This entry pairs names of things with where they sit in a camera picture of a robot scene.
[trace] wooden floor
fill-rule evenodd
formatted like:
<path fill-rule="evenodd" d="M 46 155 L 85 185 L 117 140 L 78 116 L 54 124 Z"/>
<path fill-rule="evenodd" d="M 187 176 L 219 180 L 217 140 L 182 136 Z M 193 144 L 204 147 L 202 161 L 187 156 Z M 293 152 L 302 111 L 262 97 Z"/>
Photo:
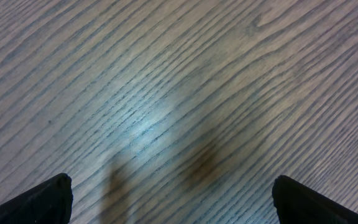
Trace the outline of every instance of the wooden floor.
<path fill-rule="evenodd" d="M 0 203 L 60 172 L 72 223 L 358 212 L 358 0 L 0 0 Z"/>

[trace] wood grain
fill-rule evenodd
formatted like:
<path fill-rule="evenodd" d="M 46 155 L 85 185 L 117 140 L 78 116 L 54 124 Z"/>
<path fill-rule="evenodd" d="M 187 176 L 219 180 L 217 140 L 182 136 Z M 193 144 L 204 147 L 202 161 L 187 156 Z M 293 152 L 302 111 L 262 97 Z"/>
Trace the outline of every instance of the wood grain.
<path fill-rule="evenodd" d="M 0 0 L 0 203 L 59 172 L 72 223 L 358 212 L 358 1 Z"/>

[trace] black plastic part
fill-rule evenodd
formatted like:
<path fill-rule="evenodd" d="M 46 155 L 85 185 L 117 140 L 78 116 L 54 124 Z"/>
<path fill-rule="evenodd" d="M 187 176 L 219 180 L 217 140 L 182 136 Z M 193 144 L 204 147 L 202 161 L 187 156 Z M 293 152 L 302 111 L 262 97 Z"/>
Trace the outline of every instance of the black plastic part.
<path fill-rule="evenodd" d="M 0 205 L 0 224 L 67 224 L 72 203 L 71 178 L 58 174 Z"/>
<path fill-rule="evenodd" d="M 358 214 L 287 177 L 273 186 L 273 201 L 281 224 L 358 224 Z"/>

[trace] black object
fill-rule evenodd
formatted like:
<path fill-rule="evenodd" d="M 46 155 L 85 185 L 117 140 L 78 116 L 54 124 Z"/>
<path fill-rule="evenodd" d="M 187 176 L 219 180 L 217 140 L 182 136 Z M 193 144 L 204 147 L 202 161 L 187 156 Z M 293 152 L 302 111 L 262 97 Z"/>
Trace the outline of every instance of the black object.
<path fill-rule="evenodd" d="M 281 224 L 358 224 L 358 214 L 287 176 L 276 179 L 272 194 Z"/>
<path fill-rule="evenodd" d="M 72 203 L 71 179 L 58 174 L 0 205 L 0 224 L 67 224 Z"/>

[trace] brown wood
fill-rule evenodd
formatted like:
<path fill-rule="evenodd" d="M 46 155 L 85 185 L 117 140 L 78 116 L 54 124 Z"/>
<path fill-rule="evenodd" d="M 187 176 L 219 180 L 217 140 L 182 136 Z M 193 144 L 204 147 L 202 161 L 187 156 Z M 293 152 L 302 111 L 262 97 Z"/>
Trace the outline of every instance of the brown wood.
<path fill-rule="evenodd" d="M 358 212 L 358 1 L 0 0 L 0 203 L 59 172 L 72 223 Z"/>

